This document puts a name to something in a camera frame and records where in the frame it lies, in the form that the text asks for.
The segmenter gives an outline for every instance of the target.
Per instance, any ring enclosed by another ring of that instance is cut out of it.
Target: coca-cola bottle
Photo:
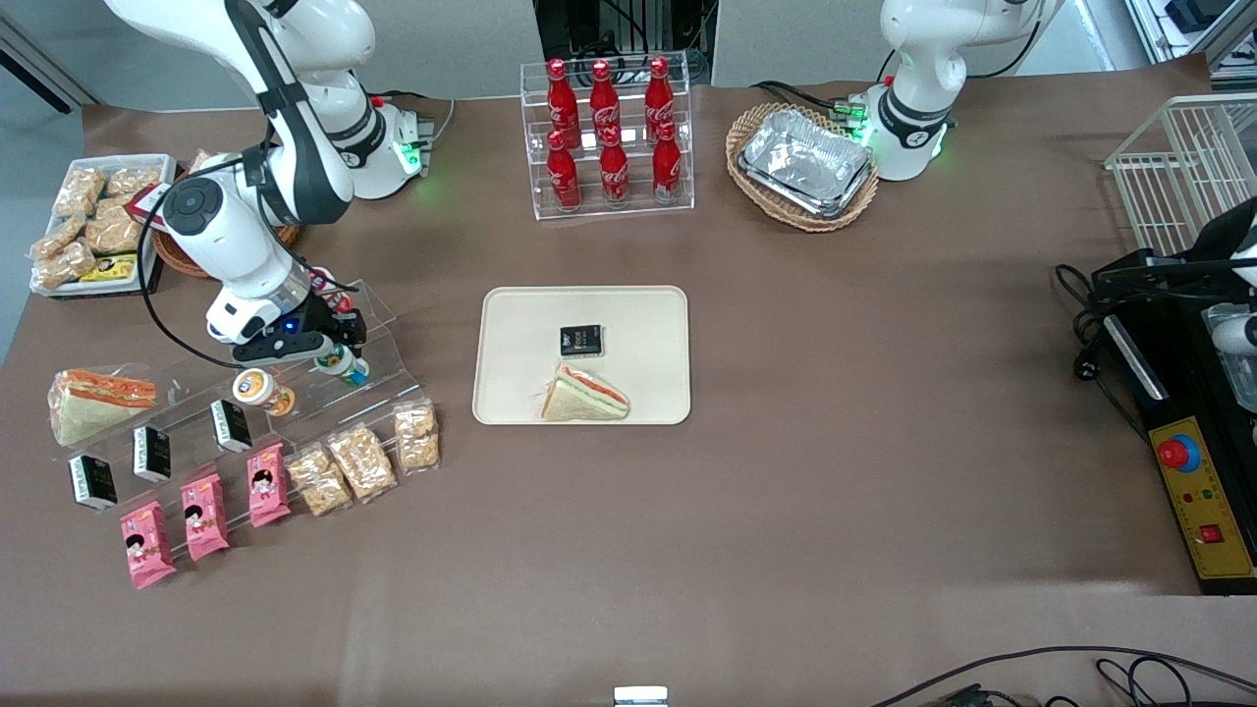
[[[551,172],[551,186],[554,187],[558,210],[571,214],[581,208],[581,185],[576,180],[576,160],[567,151],[563,131],[552,130],[548,138],[551,155],[546,160],[546,166]]]
[[[646,87],[646,142],[655,143],[655,132],[672,122],[672,87],[667,83],[667,59],[650,60],[650,86]]]
[[[554,123],[554,130],[563,135],[564,147],[576,150],[581,146],[581,116],[576,112],[576,92],[567,83],[567,67],[563,65],[563,59],[551,59],[546,73],[551,79],[551,122]]]
[[[602,198],[608,209],[623,209],[628,205],[628,156],[620,146],[620,126],[610,126],[598,132],[602,138]]]
[[[655,201],[676,204],[681,191],[681,150],[676,146],[676,123],[667,121],[655,128]]]
[[[611,86],[611,64],[606,59],[593,60],[593,91],[590,93],[590,111],[593,113],[593,133],[598,145],[615,128],[616,145],[620,143],[620,96]]]

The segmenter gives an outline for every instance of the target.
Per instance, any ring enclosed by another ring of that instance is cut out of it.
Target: small bottle
[[[608,126],[598,133],[602,137],[602,199],[608,209],[620,210],[628,205],[628,156],[620,146],[620,126]]]
[[[654,145],[659,126],[672,122],[672,86],[667,83],[667,59],[650,60],[650,86],[646,87],[646,142]]]
[[[660,123],[655,145],[655,201],[676,204],[681,191],[681,150],[676,146],[676,123]]]
[[[554,187],[554,200],[558,210],[571,214],[581,208],[581,185],[576,179],[576,160],[563,145],[563,133],[552,130],[549,136],[551,155],[546,167],[551,172],[551,186]]]
[[[568,150],[581,146],[581,116],[576,109],[576,92],[567,82],[567,67],[563,59],[551,59],[546,65],[546,73],[551,79],[549,107],[551,122],[554,130],[563,136],[563,145]]]
[[[371,376],[371,364],[353,355],[348,346],[336,343],[332,352],[314,360],[314,367],[329,376],[338,377],[349,387],[358,387]]]
[[[593,113],[593,133],[598,145],[606,147],[606,136],[615,127],[620,143],[620,96],[611,86],[611,64],[606,59],[593,60],[593,91],[590,92],[590,111]]]
[[[253,408],[261,408],[272,418],[282,418],[297,406],[297,394],[279,385],[275,376],[261,369],[240,371],[231,387],[235,399]]]

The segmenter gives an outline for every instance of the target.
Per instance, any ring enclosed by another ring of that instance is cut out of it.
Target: white tray
[[[605,353],[571,365],[620,389],[623,420],[541,419],[561,327],[602,325]],[[680,288],[499,287],[484,298],[471,411],[486,425],[675,425],[690,414],[689,303]]]

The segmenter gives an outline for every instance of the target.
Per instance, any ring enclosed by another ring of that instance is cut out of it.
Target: wrapped sandwich
[[[53,435],[62,447],[73,447],[143,413],[156,400],[157,386],[146,380],[82,369],[62,371],[48,391]]]
[[[622,420],[628,416],[628,399],[610,384],[592,375],[559,364],[542,406],[542,419]]]

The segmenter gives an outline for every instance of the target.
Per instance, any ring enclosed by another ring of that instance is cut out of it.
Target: brown tablecloth
[[[727,176],[725,130],[758,92],[696,91],[693,213],[547,224],[518,104],[463,103],[430,179],[300,244],[400,315],[445,468],[243,532],[249,547],[142,593],[114,522],[49,462],[44,396],[64,367],[180,352],[138,299],[33,298],[0,374],[0,701],[548,707],[659,683],[683,707],[860,706],[1048,643],[1251,673],[1257,603],[1194,596],[1146,448],[1070,375],[1073,306],[1050,284],[1057,262],[1130,248],[1101,160],[1165,98],[1207,89],[1197,60],[974,81],[929,171],[830,235],[767,219]],[[89,153],[181,160],[263,128],[111,108],[84,125]],[[486,292],[640,283],[689,294],[689,420],[473,420]],[[171,274],[155,302],[212,346],[215,289]],[[1082,657],[974,677],[1101,692]]]

